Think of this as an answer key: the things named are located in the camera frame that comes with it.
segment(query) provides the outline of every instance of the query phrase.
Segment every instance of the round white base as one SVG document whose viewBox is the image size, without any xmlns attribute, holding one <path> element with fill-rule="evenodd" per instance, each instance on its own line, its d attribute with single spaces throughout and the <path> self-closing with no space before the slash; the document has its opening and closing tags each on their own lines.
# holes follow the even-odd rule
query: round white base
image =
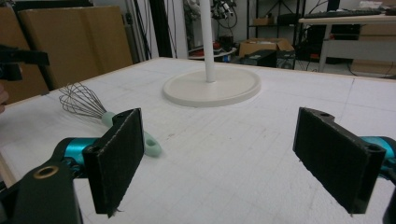
<svg viewBox="0 0 396 224">
<path fill-rule="evenodd" d="M 178 75 L 163 86 L 165 97 L 192 107 L 233 105 L 256 95 L 261 80 L 255 73 L 237 68 L 215 68 L 215 82 L 206 82 L 205 70 Z"/>
</svg>

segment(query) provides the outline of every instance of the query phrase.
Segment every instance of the whisk wire loop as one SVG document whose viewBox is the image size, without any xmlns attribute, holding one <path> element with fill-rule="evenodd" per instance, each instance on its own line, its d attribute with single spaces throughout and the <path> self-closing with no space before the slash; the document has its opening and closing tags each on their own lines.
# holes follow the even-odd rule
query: whisk wire loop
<svg viewBox="0 0 396 224">
<path fill-rule="evenodd" d="M 98 96 L 79 82 L 59 91 L 64 94 L 59 97 L 62 107 L 70 113 L 101 119 L 107 112 Z"/>
</svg>

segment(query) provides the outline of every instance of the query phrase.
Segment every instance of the whisk handle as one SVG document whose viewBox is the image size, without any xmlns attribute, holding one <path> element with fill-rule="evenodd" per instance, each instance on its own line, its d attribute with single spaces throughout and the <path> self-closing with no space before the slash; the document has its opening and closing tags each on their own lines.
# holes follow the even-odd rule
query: whisk handle
<svg viewBox="0 0 396 224">
<path fill-rule="evenodd" d="M 106 112 L 102 115 L 102 123 L 104 123 L 107 128 L 111 128 L 113 126 L 113 117 L 116 116 L 113 112 Z"/>
<path fill-rule="evenodd" d="M 113 126 L 113 117 L 116 116 L 113 112 L 106 112 L 102 115 L 102 122 L 108 127 Z M 144 133 L 145 136 L 145 154 L 150 157 L 158 157 L 163 151 L 160 144 L 149 133 Z"/>
<path fill-rule="evenodd" d="M 149 133 L 145 133 L 145 154 L 150 157 L 158 157 L 163 151 L 160 144 Z"/>
</svg>

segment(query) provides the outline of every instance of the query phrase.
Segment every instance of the white table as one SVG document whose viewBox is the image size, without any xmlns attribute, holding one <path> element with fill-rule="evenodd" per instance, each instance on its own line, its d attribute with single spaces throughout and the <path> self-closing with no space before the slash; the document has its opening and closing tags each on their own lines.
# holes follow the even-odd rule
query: white table
<svg viewBox="0 0 396 224">
<path fill-rule="evenodd" d="M 391 24 L 396 23 L 396 17 L 394 16 L 374 15 L 359 17 L 299 19 L 299 22 L 308 25 L 326 25 L 323 45 L 320 52 L 319 72 L 323 72 L 327 57 L 396 62 L 396 42 L 330 39 L 333 25 Z"/>
<path fill-rule="evenodd" d="M 117 213 L 96 215 L 87 179 L 75 188 L 85 223 L 381 223 L 393 185 L 378 179 L 367 214 L 350 216 L 292 151 L 298 109 L 325 111 L 356 135 L 396 138 L 396 82 L 243 67 L 262 90 L 236 105 L 191 108 L 164 99 L 170 77 L 202 62 L 156 59 L 83 84 L 115 113 L 141 107 L 145 131 L 163 154 L 145 156 Z M 0 115 L 0 153 L 19 180 L 66 137 L 100 137 L 99 120 L 62 110 L 58 91 L 10 105 Z"/>
</svg>

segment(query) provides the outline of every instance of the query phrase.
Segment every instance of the metal whisk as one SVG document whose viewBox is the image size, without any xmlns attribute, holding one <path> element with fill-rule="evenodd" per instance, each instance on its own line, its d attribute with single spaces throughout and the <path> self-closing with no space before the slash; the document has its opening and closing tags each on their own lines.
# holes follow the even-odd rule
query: metal whisk
<svg viewBox="0 0 396 224">
<path fill-rule="evenodd" d="M 88 89 L 88 87 L 78 82 L 67 85 L 59 89 L 59 91 L 64 94 L 59 97 L 59 101 L 65 111 L 76 115 L 101 119 L 107 127 L 113 125 L 112 118 L 116 114 L 107 111 L 95 92 Z M 162 152 L 160 144 L 149 133 L 144 132 L 144 136 L 145 154 L 158 157 Z"/>
</svg>

